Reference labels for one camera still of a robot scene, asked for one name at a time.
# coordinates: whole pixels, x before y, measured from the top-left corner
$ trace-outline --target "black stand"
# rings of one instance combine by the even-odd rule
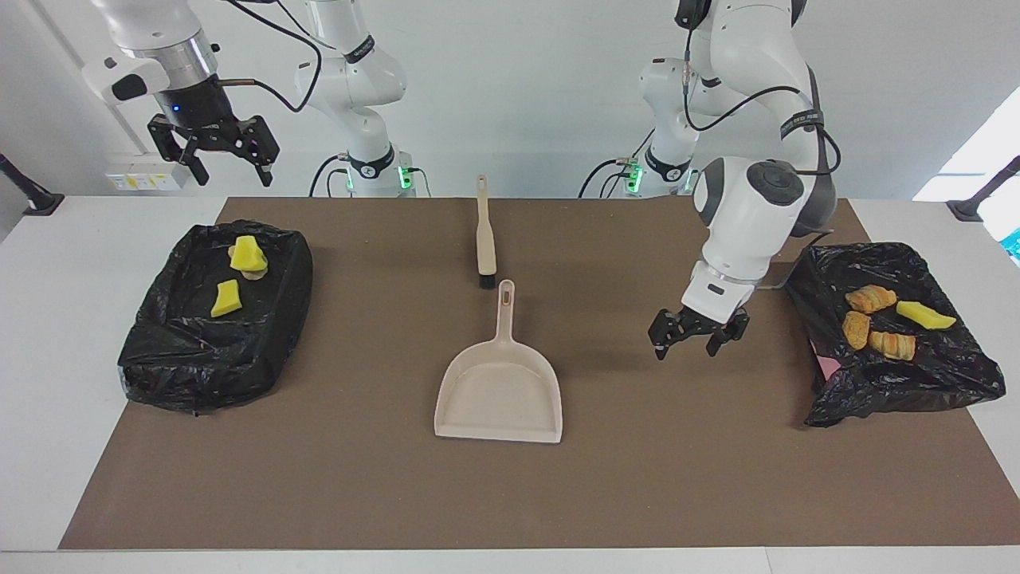
[[[29,206],[26,207],[24,211],[21,211],[22,214],[49,215],[63,201],[63,194],[50,193],[46,188],[32,180],[32,177],[22,173],[2,153],[0,153],[0,171],[10,177],[10,180],[14,181],[14,185],[29,199]]]
[[[991,180],[985,184],[974,197],[965,201],[947,201],[946,204],[949,206],[950,211],[953,211],[953,214],[956,215],[956,218],[961,221],[980,222],[983,219],[981,215],[977,214],[977,207],[982,201],[991,197],[991,194],[1002,187],[1007,179],[1017,174],[1017,171],[1020,171],[1020,155],[1014,157],[1013,161],[1010,161],[1010,164],[1005,169],[999,171],[994,177],[991,177]]]

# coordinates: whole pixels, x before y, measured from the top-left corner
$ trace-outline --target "trash bag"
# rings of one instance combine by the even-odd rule
[[[269,260],[258,280],[230,266],[226,251],[253,234]],[[243,308],[211,319],[216,284],[237,278]],[[304,236],[237,220],[195,225],[173,247],[145,296],[117,366],[128,399],[196,416],[250,402],[272,388],[311,301]]]
[[[871,315],[871,330],[917,337],[913,361],[855,352],[843,333],[850,306],[844,297],[869,283],[957,318],[945,331],[928,331],[896,307]],[[809,247],[801,254],[786,293],[804,321],[818,358],[816,395],[805,424],[830,427],[872,413],[933,412],[967,407],[1006,395],[1003,373],[967,330],[928,264],[903,243]]]

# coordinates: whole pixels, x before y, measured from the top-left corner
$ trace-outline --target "white table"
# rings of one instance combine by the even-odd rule
[[[125,404],[115,366],[135,312],[173,243],[223,201],[68,197],[0,243],[0,572],[1020,572],[1020,546],[56,552]],[[1020,268],[984,227],[941,204],[853,205],[873,240],[928,260],[1007,384],[1020,384]],[[1020,394],[970,411],[1020,490]]]

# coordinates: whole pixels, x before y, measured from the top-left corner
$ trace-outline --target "dustpan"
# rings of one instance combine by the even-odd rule
[[[559,442],[563,409],[556,372],[513,341],[513,280],[500,282],[496,338],[460,353],[436,402],[438,436]]]

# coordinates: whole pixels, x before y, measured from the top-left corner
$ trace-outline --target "brown table mat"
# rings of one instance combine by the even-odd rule
[[[315,259],[277,386],[201,418],[129,405],[61,549],[1020,543],[967,411],[801,426],[813,358],[783,294],[717,358],[696,340],[655,360],[647,328],[707,237],[688,199],[492,202],[560,446],[432,435],[447,365],[495,332],[472,200],[231,199],[219,220],[242,217],[302,230]],[[826,243],[867,240],[846,202],[833,224]]]

